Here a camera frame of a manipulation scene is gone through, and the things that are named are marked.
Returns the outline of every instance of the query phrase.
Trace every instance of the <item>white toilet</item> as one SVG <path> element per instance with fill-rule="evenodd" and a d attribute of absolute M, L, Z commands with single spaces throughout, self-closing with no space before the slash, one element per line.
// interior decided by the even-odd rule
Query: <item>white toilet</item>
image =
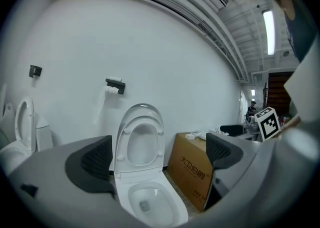
<path fill-rule="evenodd" d="M 34 113 L 31 97 L 23 98 L 17 107 L 14 132 L 16 141 L 0 150 L 0 165 L 7 176 L 30 157 L 36 147 L 38 151 L 53 147 L 49 124 Z"/>
<path fill-rule="evenodd" d="M 115 147 L 114 176 L 122 207 L 151 227 L 188 221 L 185 204 L 163 173 L 164 125 L 159 111 L 137 104 L 123 116 Z"/>

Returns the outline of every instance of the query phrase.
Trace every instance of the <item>ceiling light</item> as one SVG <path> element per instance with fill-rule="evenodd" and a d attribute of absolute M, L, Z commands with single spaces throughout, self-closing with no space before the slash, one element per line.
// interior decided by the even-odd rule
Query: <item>ceiling light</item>
<path fill-rule="evenodd" d="M 265 11 L 262 13 L 266 29 L 267 38 L 267 52 L 268 55 L 273 55 L 275 53 L 275 23 L 274 14 L 272 11 Z"/>

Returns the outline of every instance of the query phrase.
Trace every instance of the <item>white wall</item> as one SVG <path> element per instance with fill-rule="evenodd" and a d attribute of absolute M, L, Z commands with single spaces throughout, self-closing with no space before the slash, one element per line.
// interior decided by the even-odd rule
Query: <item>white wall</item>
<path fill-rule="evenodd" d="M 1 28 L 0 41 L 0 82 L 7 81 L 10 88 L 16 74 L 13 66 L 19 62 L 20 51 L 30 30 L 43 12 L 55 0 L 17 0 Z"/>
<path fill-rule="evenodd" d="M 30 65 L 43 68 L 38 80 Z M 159 109 L 167 165 L 175 134 L 234 124 L 240 86 L 226 62 L 193 29 L 133 0 L 58 0 L 33 26 L 18 58 L 2 56 L 0 83 L 15 106 L 30 95 L 56 145 L 102 135 L 117 138 L 124 113 L 137 103 Z M 102 119 L 94 110 L 105 79 L 126 83 Z"/>
<path fill-rule="evenodd" d="M 245 115 L 248 111 L 249 104 L 248 104 L 248 99 L 247 99 L 245 92 L 243 90 L 241 90 L 241 99 L 240 100 L 242 101 L 242 106 L 240 105 L 238 123 L 244 123 L 246 120 Z"/>

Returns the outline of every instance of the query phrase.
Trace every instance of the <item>toilet bowl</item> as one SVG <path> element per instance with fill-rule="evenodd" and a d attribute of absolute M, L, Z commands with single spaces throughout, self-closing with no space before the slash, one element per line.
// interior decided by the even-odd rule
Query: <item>toilet bowl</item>
<path fill-rule="evenodd" d="M 114 157 L 117 195 L 122 207 L 151 227 L 188 221 L 185 204 L 163 173 L 165 133 L 159 111 L 137 104 L 123 116 Z"/>
<path fill-rule="evenodd" d="M 42 151 L 53 147 L 49 124 L 34 113 L 31 97 L 23 98 L 17 107 L 14 132 L 16 141 L 0 150 L 0 165 L 7 176 L 36 149 Z"/>
<path fill-rule="evenodd" d="M 3 131 L 7 137 L 8 144 L 16 141 L 15 135 L 15 111 L 11 103 L 4 106 L 4 115 L 0 119 L 0 130 Z"/>

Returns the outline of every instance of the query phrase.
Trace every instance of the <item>ceiling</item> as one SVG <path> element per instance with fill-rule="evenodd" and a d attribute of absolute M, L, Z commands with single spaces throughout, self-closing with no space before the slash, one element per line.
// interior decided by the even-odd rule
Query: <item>ceiling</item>
<path fill-rule="evenodd" d="M 295 68 L 299 62 L 288 42 L 283 12 L 273 0 L 144 0 L 179 15 L 199 30 L 234 69 L 244 88 L 263 87 L 269 69 Z M 267 54 L 262 12 L 272 10 L 275 54 Z"/>

